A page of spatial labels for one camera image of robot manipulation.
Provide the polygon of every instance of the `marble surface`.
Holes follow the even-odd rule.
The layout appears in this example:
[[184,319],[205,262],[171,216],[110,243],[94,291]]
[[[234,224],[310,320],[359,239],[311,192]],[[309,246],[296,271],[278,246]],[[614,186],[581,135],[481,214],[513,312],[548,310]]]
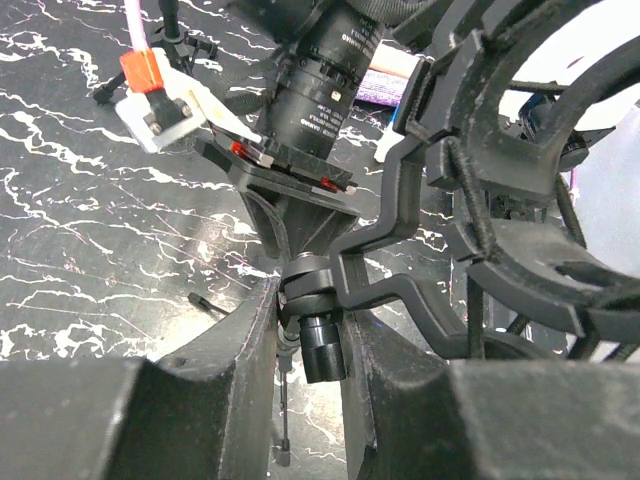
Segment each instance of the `marble surface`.
[[[142,3],[145,19],[158,20],[156,2]],[[0,5],[0,360],[156,359],[220,318],[194,309],[189,292],[232,310],[257,280],[278,275],[261,265],[256,232],[220,170],[188,140],[144,154],[113,108],[90,98],[127,51],[122,2]],[[238,60],[273,49],[211,2],[184,0],[180,13],[183,26]],[[219,68],[200,61],[196,76]],[[253,79],[247,88],[259,87]],[[373,151],[390,115],[389,108],[356,105],[330,158],[355,172],[360,188],[350,203],[361,225],[379,210],[381,167]],[[450,198],[426,190],[422,205],[419,235],[371,255],[369,266],[374,277],[429,278],[448,295],[450,263],[439,229]],[[426,347],[401,307],[379,312]],[[346,478],[339,385],[307,386],[299,358],[289,377],[292,466],[273,465],[270,478]]]

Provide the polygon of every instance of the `tripod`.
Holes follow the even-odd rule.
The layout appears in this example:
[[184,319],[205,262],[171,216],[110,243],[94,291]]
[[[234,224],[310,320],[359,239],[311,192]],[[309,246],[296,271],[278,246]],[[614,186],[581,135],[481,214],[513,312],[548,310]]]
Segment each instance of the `tripod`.
[[[189,76],[193,76],[193,67],[201,51],[207,54],[209,60],[215,60],[218,54],[217,44],[193,36],[180,28],[179,0],[158,0],[158,6],[162,13],[162,22],[156,23],[151,30],[151,48],[164,49],[171,66]],[[189,53],[189,47],[193,48],[191,53]],[[94,100],[99,105],[108,103],[125,81],[124,72],[120,71],[93,93]]]

